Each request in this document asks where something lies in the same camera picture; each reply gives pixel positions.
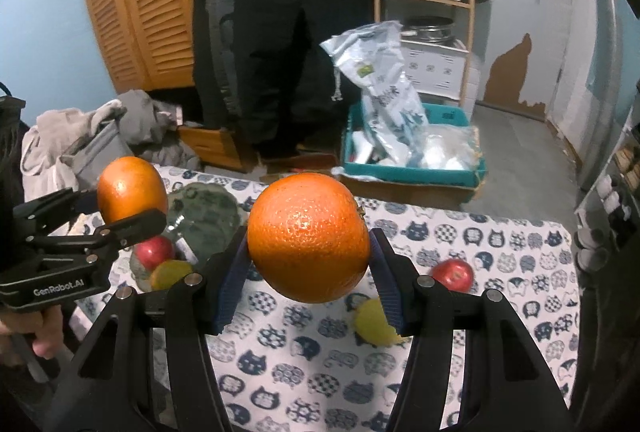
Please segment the person's left hand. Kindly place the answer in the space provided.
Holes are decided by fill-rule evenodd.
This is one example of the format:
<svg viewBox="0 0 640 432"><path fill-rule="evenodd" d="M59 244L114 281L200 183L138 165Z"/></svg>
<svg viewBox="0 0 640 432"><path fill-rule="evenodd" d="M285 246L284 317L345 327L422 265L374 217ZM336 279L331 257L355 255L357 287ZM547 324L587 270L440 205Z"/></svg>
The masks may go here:
<svg viewBox="0 0 640 432"><path fill-rule="evenodd" d="M41 312L15 313L1 310L1 363L18 365L20 360L12 345L12 336L33 334L32 352L50 360L63 346L63 314L61 308L50 306Z"/></svg>

